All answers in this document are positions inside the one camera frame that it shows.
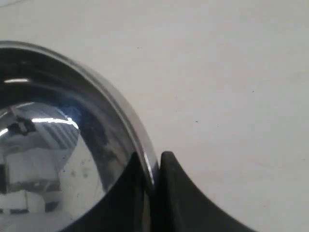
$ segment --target white countertop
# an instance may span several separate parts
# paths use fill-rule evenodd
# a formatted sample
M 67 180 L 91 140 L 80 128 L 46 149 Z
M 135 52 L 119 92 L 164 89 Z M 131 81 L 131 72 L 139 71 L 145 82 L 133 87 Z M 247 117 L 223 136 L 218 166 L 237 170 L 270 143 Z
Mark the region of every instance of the white countertop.
M 262 232 L 309 231 L 306 0 L 25 0 L 0 39 L 97 70 L 198 187 Z

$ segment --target stainless steel bowl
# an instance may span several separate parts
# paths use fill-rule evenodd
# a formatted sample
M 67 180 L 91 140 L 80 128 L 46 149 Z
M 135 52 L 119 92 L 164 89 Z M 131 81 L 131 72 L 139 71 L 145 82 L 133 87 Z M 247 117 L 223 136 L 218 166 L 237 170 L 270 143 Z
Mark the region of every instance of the stainless steel bowl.
M 148 192 L 158 164 L 124 97 L 48 49 L 0 42 L 0 231 L 59 231 L 102 200 L 137 153 Z

